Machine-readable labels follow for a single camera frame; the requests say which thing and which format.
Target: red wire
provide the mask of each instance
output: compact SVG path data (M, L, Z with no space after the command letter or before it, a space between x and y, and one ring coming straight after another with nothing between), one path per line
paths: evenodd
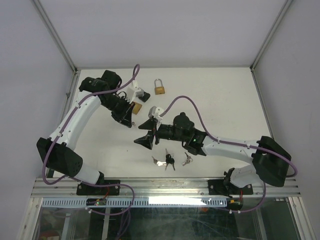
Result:
M106 192L105 196L103 197L104 199L109 195L110 188L108 187L108 191Z

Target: brass padlock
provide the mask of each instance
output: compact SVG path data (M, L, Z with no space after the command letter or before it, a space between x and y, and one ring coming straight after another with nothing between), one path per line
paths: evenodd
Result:
M157 81L159 81L161 83L161 86L157 86ZM155 95L159 95L159 94L165 94L165 87L162 83L162 80L157 78L156 80L154 80L154 93Z

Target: padlock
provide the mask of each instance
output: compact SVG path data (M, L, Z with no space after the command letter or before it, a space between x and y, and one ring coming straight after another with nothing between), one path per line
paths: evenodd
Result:
M134 101L134 107L132 109L132 113L137 115L141 108L142 108L142 105Z
M159 81L161 83L161 86L157 86L157 81ZM155 95L159 95L159 94L165 94L165 87L162 83L162 80L157 78L156 80L154 80L154 93Z

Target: white tabletop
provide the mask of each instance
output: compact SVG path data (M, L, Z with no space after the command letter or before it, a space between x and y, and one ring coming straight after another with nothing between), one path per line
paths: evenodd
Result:
M125 83L132 76L132 69L114 69ZM98 78L104 69L82 70L78 87L86 77ZM164 95L155 95L154 80L162 79ZM269 136L266 119L259 101L249 68L147 68L136 78L139 87L151 94L142 104L137 115L132 115L136 127L127 128L111 117L111 112L100 106L84 128L75 152L85 163L104 173L105 177L121 178L174 178L221 177L230 168L243 167L246 163L222 156L192 156L193 162L182 166L186 159L181 142L160 139L149 150L134 143L147 134L138 126L148 119L152 106L167 108L179 95L187 95L199 108L207 129L214 135L241 140L259 140ZM185 112L195 127L203 131L196 111L186 99L179 99L164 117L164 124L172 124L180 112ZM165 161L165 148L175 159L175 169L156 166L152 156Z

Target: glass panel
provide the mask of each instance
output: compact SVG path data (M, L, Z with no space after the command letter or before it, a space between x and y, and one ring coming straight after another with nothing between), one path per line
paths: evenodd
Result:
M250 208L260 199L244 200ZM102 213L122 209L95 208ZM42 208L36 240L298 240L288 203L266 199L256 211L229 214L205 207L133 207L105 217L85 209Z

